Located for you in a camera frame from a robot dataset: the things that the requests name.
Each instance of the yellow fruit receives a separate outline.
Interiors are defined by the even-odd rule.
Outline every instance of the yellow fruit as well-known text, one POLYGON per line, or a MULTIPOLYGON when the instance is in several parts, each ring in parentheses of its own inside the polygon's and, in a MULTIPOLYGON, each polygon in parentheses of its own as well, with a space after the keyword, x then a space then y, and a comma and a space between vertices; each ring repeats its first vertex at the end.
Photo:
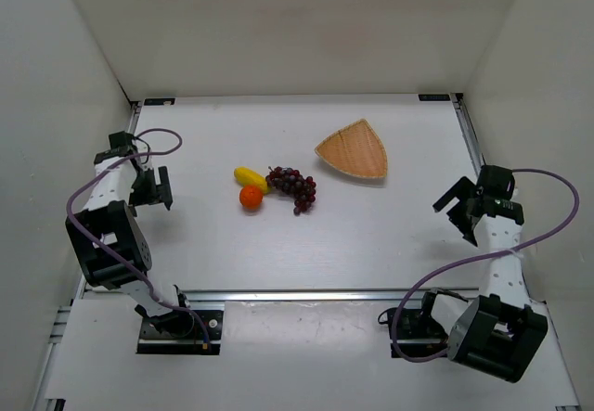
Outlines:
POLYGON ((270 191, 270 187, 266 180, 254 170, 245 167, 238 167, 233 172, 235 178, 243 186, 257 186, 262 193, 266 194, 270 191))

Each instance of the purple hose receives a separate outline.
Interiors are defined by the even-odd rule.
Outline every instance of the purple hose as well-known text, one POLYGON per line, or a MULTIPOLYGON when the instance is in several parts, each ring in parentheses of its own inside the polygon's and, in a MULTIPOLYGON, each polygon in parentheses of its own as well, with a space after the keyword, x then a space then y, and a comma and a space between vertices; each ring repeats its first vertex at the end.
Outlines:
POLYGON ((564 184, 566 184, 569 187, 570 190, 572 190, 572 194, 574 195, 574 207, 572 208, 571 212, 569 213, 569 215, 565 218, 565 220, 563 222, 561 222, 559 225, 557 225, 555 228, 548 231, 547 233, 540 235, 539 237, 532 238, 522 244, 512 247, 509 250, 494 251, 491 253, 472 256, 470 258, 464 258, 463 260, 459 260, 459 261, 456 261, 456 262, 453 262, 450 264, 446 264, 443 267, 440 267, 439 269, 434 270, 430 274, 424 276, 422 279, 417 281, 417 283, 415 283, 415 285, 412 288, 410 288, 410 290, 404 296, 404 298, 402 299, 400 304, 398 304, 398 307, 396 308, 396 312, 394 314, 394 318, 392 320, 392 346, 394 347, 394 350, 396 351, 396 353, 401 358, 404 358, 408 362, 412 362, 412 363, 431 362, 432 360, 435 360, 436 358, 439 358, 439 357, 447 354, 447 349, 443 349, 442 351, 439 351, 432 355, 427 355, 425 357, 409 357, 408 355, 403 353, 402 349, 400 349, 400 346, 398 346, 398 338, 396 337, 396 331, 397 331, 396 325, 398 323, 398 320, 400 319, 400 315, 402 314, 405 304, 408 302, 408 300, 410 300, 410 297, 412 297, 413 293, 415 293, 423 284, 425 284, 430 279, 432 279, 438 275, 441 275, 443 272, 450 270, 450 269, 454 269, 456 267, 460 267, 461 265, 469 264, 469 263, 476 263, 478 261, 483 261, 483 260, 490 260, 493 258, 500 258, 507 254, 514 253, 516 251, 525 249, 526 247, 530 247, 540 241, 544 241, 545 239, 550 238, 553 235, 556 235, 559 232, 561 232, 567 225, 569 225, 574 220, 575 216, 577 215, 577 210, 579 209, 579 194, 577 193, 577 189, 575 188, 575 186, 571 182, 569 182, 567 179, 565 179, 562 176, 559 176, 558 174, 548 172, 546 170, 537 170, 537 169, 533 169, 533 168, 520 168, 520 169, 516 169, 516 170, 512 170, 512 171, 514 173, 545 174, 546 176, 554 177, 555 179, 563 182, 564 184))
POLYGON ((113 170, 118 165, 122 165, 126 161, 131 161, 132 159, 137 159, 137 158, 143 158, 145 156, 166 156, 168 154, 173 153, 174 151, 177 151, 182 146, 182 144, 184 142, 181 135, 179 135, 178 133, 176 133, 173 130, 168 130, 166 128, 150 128, 148 130, 143 131, 139 135, 136 135, 136 137, 140 137, 142 135, 145 135, 146 133, 153 133, 153 132, 162 132, 162 133, 169 133, 170 135, 174 135, 175 137, 177 137, 177 141, 178 141, 177 145, 171 149, 166 150, 166 151, 149 151, 146 153, 136 153, 136 154, 131 154, 129 156, 125 156, 125 157, 115 161, 106 170, 104 170, 103 172, 101 172, 100 174, 95 176, 91 181, 87 182, 86 184, 81 186, 78 190, 76 190, 74 193, 72 193, 72 196, 70 196, 68 198, 68 202, 66 202, 66 214, 68 215, 68 219, 71 220, 72 224, 83 235, 85 235, 90 241, 97 244, 111 258, 116 260, 118 263, 123 264, 123 266, 126 269, 128 269, 130 272, 132 272, 136 278, 138 278, 140 281, 145 283, 148 287, 148 295, 150 296, 150 298, 153 301, 155 301, 156 303, 160 304, 163 307, 166 307, 167 309, 171 309, 172 311, 187 312, 188 314, 190 314, 192 319, 195 322, 197 322, 200 325, 200 327, 202 328, 202 333, 204 334, 204 337, 203 337, 204 342, 208 345, 208 349, 210 350, 211 342, 208 337, 208 331, 206 329, 206 326, 204 325, 204 323, 198 316, 198 314, 196 314, 194 311, 192 311, 191 309, 189 309, 187 307, 176 306, 175 304, 170 304, 169 302, 165 302, 165 301, 161 300, 161 298, 159 298, 159 295, 157 295, 157 292, 155 291, 155 287, 153 286, 153 284, 150 282, 150 280, 147 278, 147 276, 145 274, 143 274, 137 268, 135 268, 131 263, 129 263, 125 258, 123 258, 122 255, 120 255, 117 251, 113 250, 110 246, 104 244, 100 239, 96 238, 95 235, 93 235, 91 232, 89 232, 84 227, 84 225, 82 225, 76 219, 76 217, 74 216, 74 213, 72 212, 72 204, 74 203, 74 201, 79 196, 81 196, 81 194, 83 194, 86 190, 88 190, 90 187, 94 186, 97 182, 99 182, 101 179, 103 179, 105 177, 105 175, 110 172, 110 170, 113 170))

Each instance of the purple cable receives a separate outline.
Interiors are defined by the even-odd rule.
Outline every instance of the purple cable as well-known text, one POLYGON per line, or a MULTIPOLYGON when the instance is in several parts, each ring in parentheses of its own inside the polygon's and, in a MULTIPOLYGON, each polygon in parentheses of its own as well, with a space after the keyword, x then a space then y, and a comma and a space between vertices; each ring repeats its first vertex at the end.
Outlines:
POLYGON ((145 153, 136 153, 136 154, 131 154, 131 155, 125 156, 125 157, 115 161, 106 170, 104 170, 103 172, 101 172, 100 174, 95 176, 91 181, 87 182, 86 184, 81 186, 78 190, 76 190, 74 193, 72 193, 72 196, 70 196, 68 198, 68 202, 66 202, 66 214, 68 215, 68 219, 71 220, 72 224, 83 235, 85 235, 90 241, 97 244, 111 258, 116 260, 118 263, 123 264, 123 266, 126 269, 128 269, 130 272, 132 272, 136 278, 138 278, 140 281, 145 283, 148 287, 148 295, 150 296, 150 298, 153 301, 155 301, 157 304, 159 304, 163 307, 166 307, 167 309, 171 309, 172 311, 187 312, 188 314, 190 314, 190 316, 192 317, 194 322, 198 322, 198 324, 202 328, 202 333, 204 334, 204 337, 203 337, 204 343, 206 343, 208 345, 208 349, 210 350, 211 342, 208 337, 208 331, 206 329, 206 326, 204 325, 204 323, 198 316, 198 314, 196 314, 194 311, 192 311, 191 309, 189 309, 187 307, 176 306, 174 304, 170 304, 169 302, 165 302, 165 301, 161 300, 161 298, 159 298, 159 295, 157 295, 157 292, 155 291, 155 287, 153 286, 153 284, 150 282, 150 280, 147 278, 147 276, 145 274, 143 274, 137 268, 135 268, 131 263, 129 263, 125 258, 123 258, 122 255, 120 255, 117 251, 113 250, 110 246, 104 244, 100 239, 96 238, 95 235, 93 235, 91 232, 89 232, 84 227, 84 225, 82 225, 76 219, 76 216, 74 216, 74 213, 72 212, 72 204, 74 203, 74 201, 79 196, 81 196, 81 194, 83 194, 86 190, 88 190, 91 186, 94 186, 97 182, 99 182, 101 179, 103 179, 107 173, 109 173, 111 170, 113 170, 117 166, 122 165, 126 161, 131 161, 132 159, 137 159, 137 158, 143 158, 145 156, 146 157, 147 156, 166 156, 168 154, 173 153, 174 151, 177 151, 182 146, 182 144, 184 142, 181 135, 179 135, 178 133, 176 133, 173 130, 168 130, 166 128, 150 128, 148 130, 143 131, 139 135, 136 135, 136 137, 140 137, 142 135, 145 135, 146 133, 153 133, 153 132, 162 132, 162 133, 169 133, 170 135, 174 135, 175 137, 177 137, 177 141, 178 141, 177 145, 171 149, 166 150, 166 151, 148 151, 145 153))
POLYGON ((565 220, 563 222, 561 222, 559 225, 557 225, 555 228, 548 231, 547 233, 540 235, 539 237, 532 238, 522 244, 512 247, 509 250, 500 250, 500 251, 494 251, 491 253, 486 253, 483 255, 471 256, 470 258, 464 258, 463 260, 459 260, 459 261, 456 261, 456 262, 453 262, 450 264, 446 264, 443 267, 440 267, 439 269, 434 270, 430 274, 424 276, 417 283, 415 283, 415 285, 412 288, 410 288, 410 290, 404 296, 404 298, 402 299, 400 304, 398 304, 398 307, 396 308, 396 312, 394 313, 394 318, 392 320, 392 346, 394 347, 394 350, 396 351, 396 353, 401 358, 404 358, 408 362, 411 362, 411 363, 431 362, 432 360, 435 360, 436 358, 439 358, 439 357, 447 354, 447 349, 443 349, 442 351, 439 351, 432 355, 427 355, 425 357, 409 357, 408 355, 406 355, 405 353, 402 352, 402 349, 400 349, 400 346, 398 345, 398 338, 396 336, 396 331, 397 331, 396 325, 398 323, 398 320, 400 319, 400 315, 402 314, 405 304, 408 302, 408 300, 410 300, 410 297, 412 297, 413 293, 415 293, 423 284, 425 284, 430 279, 432 279, 438 275, 441 275, 443 272, 450 270, 450 269, 454 269, 456 267, 460 267, 461 265, 469 264, 469 263, 476 263, 478 261, 489 260, 489 259, 493 259, 493 258, 500 258, 507 254, 514 253, 516 251, 525 249, 526 247, 530 247, 540 241, 544 241, 545 239, 550 238, 553 235, 556 235, 559 232, 561 232, 567 225, 569 225, 574 220, 575 216, 577 215, 577 210, 579 209, 579 194, 577 193, 577 189, 575 188, 575 186, 571 182, 569 182, 567 179, 565 179, 562 176, 559 176, 556 173, 548 172, 546 170, 533 169, 533 168, 519 168, 519 169, 512 170, 512 171, 514 173, 545 174, 546 176, 553 177, 553 178, 563 182, 564 184, 566 184, 569 187, 570 190, 572 190, 572 194, 574 195, 574 207, 572 208, 571 212, 569 213, 569 215, 565 218, 565 220))

